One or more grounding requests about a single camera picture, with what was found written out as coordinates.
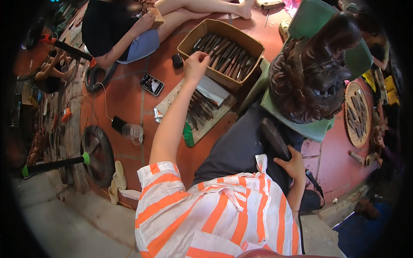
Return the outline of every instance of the dark brown wood carving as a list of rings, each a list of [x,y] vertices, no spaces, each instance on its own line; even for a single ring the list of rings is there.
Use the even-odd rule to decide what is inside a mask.
[[[332,119],[342,109],[344,80],[351,72],[344,51],[361,33],[350,12],[337,12],[309,40],[292,39],[271,62],[270,93],[287,119],[296,123]]]

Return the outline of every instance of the box of carving tools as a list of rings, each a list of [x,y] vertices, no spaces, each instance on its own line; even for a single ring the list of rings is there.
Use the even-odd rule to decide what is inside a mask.
[[[258,66],[264,46],[228,23],[205,19],[178,45],[183,59],[195,51],[210,55],[208,77],[237,92]]]

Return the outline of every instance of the dark gray pants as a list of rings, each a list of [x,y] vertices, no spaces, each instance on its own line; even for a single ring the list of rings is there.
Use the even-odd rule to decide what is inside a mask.
[[[260,103],[261,98],[214,144],[209,156],[195,172],[192,185],[241,172],[257,172],[255,155],[265,153],[268,156],[267,174],[287,195],[292,178],[274,163],[273,159],[277,155],[261,133],[260,122],[265,117],[269,118],[284,142],[297,151],[301,151],[304,137],[279,122]]]

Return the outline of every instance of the bag strap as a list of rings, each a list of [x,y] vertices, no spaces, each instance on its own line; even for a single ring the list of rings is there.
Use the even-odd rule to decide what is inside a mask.
[[[324,194],[323,194],[323,189],[321,189],[321,186],[317,183],[317,181],[315,180],[315,178],[313,177],[313,174],[310,172],[310,170],[306,169],[306,176],[308,177],[308,179],[310,180],[310,182],[314,185],[314,187],[316,188],[316,190],[320,193],[321,197],[323,198],[323,205],[321,207],[324,207],[325,205],[325,199],[324,199]]]

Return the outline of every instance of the person in striped shirt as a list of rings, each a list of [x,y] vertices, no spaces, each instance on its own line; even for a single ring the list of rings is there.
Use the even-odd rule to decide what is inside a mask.
[[[135,217],[142,257],[276,257],[299,255],[296,224],[306,176],[303,137],[276,122],[292,159],[275,158],[259,132],[268,117],[252,105],[213,146],[185,190],[177,163],[188,105],[210,58],[185,61],[185,82],[160,123],[149,164],[138,170],[142,194]],[[274,162],[267,163],[268,158]]]

